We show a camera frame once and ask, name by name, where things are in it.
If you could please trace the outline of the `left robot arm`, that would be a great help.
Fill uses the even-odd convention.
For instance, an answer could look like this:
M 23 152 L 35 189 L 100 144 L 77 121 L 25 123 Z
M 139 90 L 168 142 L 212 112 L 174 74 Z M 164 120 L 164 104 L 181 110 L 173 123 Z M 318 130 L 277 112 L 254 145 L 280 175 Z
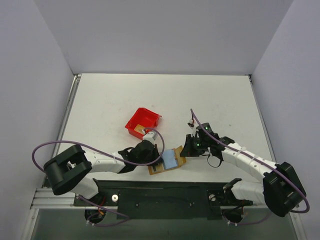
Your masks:
M 46 162 L 43 169 L 55 195 L 72 192 L 85 197 L 90 205 L 97 206 L 103 200 L 103 193 L 98 182 L 87 176 L 89 173 L 124 174 L 137 166 L 156 166 L 162 161 L 158 146 L 148 140 L 110 155 L 84 150 L 81 145 L 74 144 Z

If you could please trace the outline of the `red plastic bin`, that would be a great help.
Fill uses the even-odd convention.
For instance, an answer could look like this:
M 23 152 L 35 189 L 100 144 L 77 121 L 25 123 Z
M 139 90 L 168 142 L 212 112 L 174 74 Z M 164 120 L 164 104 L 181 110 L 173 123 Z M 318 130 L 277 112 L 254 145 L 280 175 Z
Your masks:
M 128 133 L 140 140 L 143 139 L 143 136 L 148 133 L 150 130 L 145 130 L 145 134 L 142 135 L 136 131 L 134 128 L 136 125 L 141 125 L 145 128 L 156 128 L 159 124 L 159 120 L 162 116 L 158 113 L 155 113 L 147 108 L 139 107 L 136 112 L 133 114 L 131 119 L 125 125 L 125 128 L 128 130 Z

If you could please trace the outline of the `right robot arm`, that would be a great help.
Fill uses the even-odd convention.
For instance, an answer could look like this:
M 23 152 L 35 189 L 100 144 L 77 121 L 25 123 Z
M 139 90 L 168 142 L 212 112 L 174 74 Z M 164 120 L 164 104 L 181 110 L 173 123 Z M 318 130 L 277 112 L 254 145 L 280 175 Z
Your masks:
M 256 181 L 234 178 L 223 187 L 224 201 L 230 205 L 238 201 L 249 201 L 266 205 L 279 217 L 284 217 L 300 202 L 306 200 L 306 192 L 295 169 L 287 162 L 282 164 L 261 158 L 240 146 L 233 139 L 219 135 L 209 123 L 198 125 L 188 122 L 192 133 L 186 135 L 182 157 L 215 157 L 220 163 L 232 164 Z

